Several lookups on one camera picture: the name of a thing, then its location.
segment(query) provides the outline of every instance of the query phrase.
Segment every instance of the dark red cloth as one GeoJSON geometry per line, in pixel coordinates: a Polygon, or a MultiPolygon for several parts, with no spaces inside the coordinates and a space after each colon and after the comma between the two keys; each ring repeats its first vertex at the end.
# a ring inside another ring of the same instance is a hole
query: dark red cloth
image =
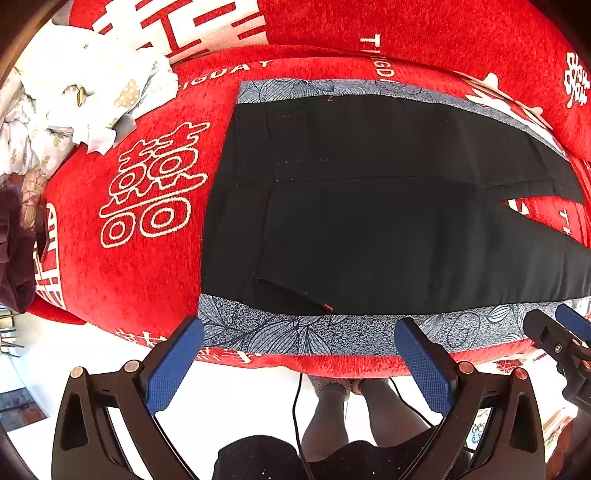
{"type": "Polygon", "coordinates": [[[0,188],[0,303],[25,313],[35,296],[35,235],[20,226],[18,190],[0,188]]]}

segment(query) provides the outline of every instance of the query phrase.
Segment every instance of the floor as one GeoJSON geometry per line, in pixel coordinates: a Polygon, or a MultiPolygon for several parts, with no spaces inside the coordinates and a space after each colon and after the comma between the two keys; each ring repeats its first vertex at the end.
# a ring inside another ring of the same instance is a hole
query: floor
{"type": "MultiPolygon", "coordinates": [[[[39,319],[29,314],[16,319],[20,343],[12,365],[28,387],[47,420],[11,432],[10,437],[40,480],[50,480],[51,447],[56,414],[64,386],[72,368],[81,365],[91,374],[118,370],[130,359],[143,359],[147,347],[127,342],[92,325],[72,326],[39,319]]],[[[490,368],[479,368],[485,371],[490,368]]],[[[536,389],[542,420],[566,402],[561,396],[564,379],[556,373],[551,359],[529,369],[536,389]]],[[[217,452],[223,446],[253,434],[275,436],[295,445],[291,407],[299,374],[285,368],[239,369],[196,362],[190,368],[173,403],[157,415],[170,440],[201,479],[210,479],[217,452]]],[[[410,377],[397,379],[402,396],[431,421],[440,416],[431,412],[410,377]]],[[[304,380],[297,417],[303,432],[316,406],[316,396],[304,380]]],[[[113,423],[134,471],[150,479],[125,425],[113,413],[113,423]]],[[[346,427],[350,440],[373,441],[362,397],[351,396],[346,427]]]]}

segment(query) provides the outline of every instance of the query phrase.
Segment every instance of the cable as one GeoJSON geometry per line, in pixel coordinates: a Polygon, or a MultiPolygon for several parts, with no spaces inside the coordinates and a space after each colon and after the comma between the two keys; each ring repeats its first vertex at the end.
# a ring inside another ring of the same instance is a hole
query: cable
{"type": "Polygon", "coordinates": [[[408,403],[406,403],[404,401],[404,399],[400,396],[400,390],[396,386],[396,383],[394,383],[394,380],[392,379],[392,377],[390,377],[390,381],[392,382],[392,385],[394,385],[394,390],[396,390],[396,395],[398,395],[398,398],[400,399],[400,401],[402,403],[404,403],[408,408],[410,408],[413,412],[415,412],[419,417],[421,417],[423,419],[423,422],[425,422],[427,425],[429,425],[429,427],[433,427],[434,426],[433,423],[431,423],[430,421],[428,421],[427,420],[427,417],[425,417],[425,415],[423,415],[416,408],[414,408],[413,406],[409,405],[408,403]]]}
{"type": "MultiPolygon", "coordinates": [[[[398,386],[396,385],[396,383],[394,383],[394,379],[392,377],[390,377],[390,381],[392,382],[392,385],[394,385],[394,390],[396,390],[396,395],[398,395],[398,398],[400,399],[400,401],[402,403],[404,403],[408,408],[410,408],[413,412],[415,412],[419,417],[421,417],[423,419],[423,422],[425,422],[430,427],[433,427],[434,426],[433,423],[431,423],[430,421],[428,421],[425,418],[425,415],[423,415],[416,408],[414,408],[413,406],[409,405],[408,403],[406,403],[404,401],[404,399],[400,396],[400,390],[398,389],[398,386]]],[[[465,451],[467,451],[467,452],[469,452],[469,453],[471,453],[471,454],[473,454],[473,455],[476,453],[476,451],[473,450],[473,449],[471,449],[468,445],[464,445],[462,447],[462,449],[465,450],[465,451]]]]}
{"type": "Polygon", "coordinates": [[[297,427],[297,419],[296,419],[296,408],[295,407],[297,405],[297,399],[300,397],[301,381],[303,378],[304,378],[304,374],[300,374],[300,383],[297,386],[297,392],[295,393],[294,406],[291,409],[291,414],[294,419],[295,439],[296,439],[295,442],[297,443],[297,449],[298,449],[298,452],[300,453],[301,463],[304,465],[304,470],[306,471],[306,475],[308,475],[308,480],[314,480],[314,474],[312,473],[312,470],[310,469],[310,464],[306,461],[306,457],[304,456],[304,452],[301,449],[300,430],[297,427]]]}

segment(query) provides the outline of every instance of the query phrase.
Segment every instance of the floral print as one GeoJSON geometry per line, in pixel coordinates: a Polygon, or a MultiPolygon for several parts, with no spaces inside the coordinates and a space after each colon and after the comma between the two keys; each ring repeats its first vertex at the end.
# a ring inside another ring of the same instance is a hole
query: floral print
{"type": "Polygon", "coordinates": [[[269,355],[397,356],[396,322],[411,316],[421,330],[450,352],[484,348],[525,338],[525,314],[539,308],[554,317],[566,303],[581,314],[591,297],[544,304],[518,303],[434,315],[319,315],[263,312],[235,300],[202,294],[199,318],[204,346],[269,355]]]}

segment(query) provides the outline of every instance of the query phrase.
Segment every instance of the black cloth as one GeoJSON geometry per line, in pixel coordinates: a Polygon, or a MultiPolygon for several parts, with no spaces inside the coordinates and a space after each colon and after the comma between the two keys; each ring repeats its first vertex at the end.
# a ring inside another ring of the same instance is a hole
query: black cloth
{"type": "MultiPolygon", "coordinates": [[[[326,460],[313,462],[316,480],[397,480],[428,441],[430,429],[401,445],[380,448],[368,442],[351,442],[326,460]]],[[[469,463],[462,453],[449,480],[466,472],[469,463]]],[[[257,435],[238,440],[219,452],[212,480],[307,480],[296,450],[287,442],[257,435]]]]}
{"type": "Polygon", "coordinates": [[[568,162],[447,105],[237,105],[207,205],[202,292],[276,313],[432,314],[591,293],[591,252],[501,204],[582,201],[568,162]]]}

